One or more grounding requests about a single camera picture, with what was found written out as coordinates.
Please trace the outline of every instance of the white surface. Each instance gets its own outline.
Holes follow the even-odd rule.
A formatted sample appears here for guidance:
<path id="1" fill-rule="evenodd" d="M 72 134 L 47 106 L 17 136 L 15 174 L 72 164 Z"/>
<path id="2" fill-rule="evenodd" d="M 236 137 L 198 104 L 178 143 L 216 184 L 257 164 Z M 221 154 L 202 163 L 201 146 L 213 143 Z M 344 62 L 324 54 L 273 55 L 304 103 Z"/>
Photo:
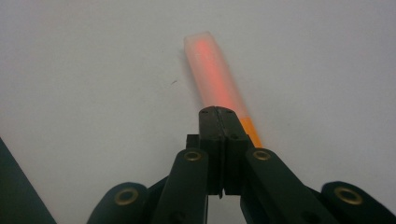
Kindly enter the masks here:
<path id="1" fill-rule="evenodd" d="M 183 37 L 210 31 L 266 147 L 307 185 L 396 213 L 396 2 L 0 3 L 0 135 L 59 223 L 166 176 L 198 92 Z M 244 223 L 235 198 L 208 223 Z"/>

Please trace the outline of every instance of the translucent tube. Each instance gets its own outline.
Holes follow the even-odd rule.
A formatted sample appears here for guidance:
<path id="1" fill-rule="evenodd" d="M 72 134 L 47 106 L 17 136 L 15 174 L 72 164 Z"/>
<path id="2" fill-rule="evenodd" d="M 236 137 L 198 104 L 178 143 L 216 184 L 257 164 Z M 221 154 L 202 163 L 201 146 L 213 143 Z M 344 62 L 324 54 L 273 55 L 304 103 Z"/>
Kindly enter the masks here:
<path id="1" fill-rule="evenodd" d="M 184 38 L 184 50 L 204 107 L 223 106 L 238 116 L 255 147 L 262 147 L 221 50 L 209 32 Z"/>

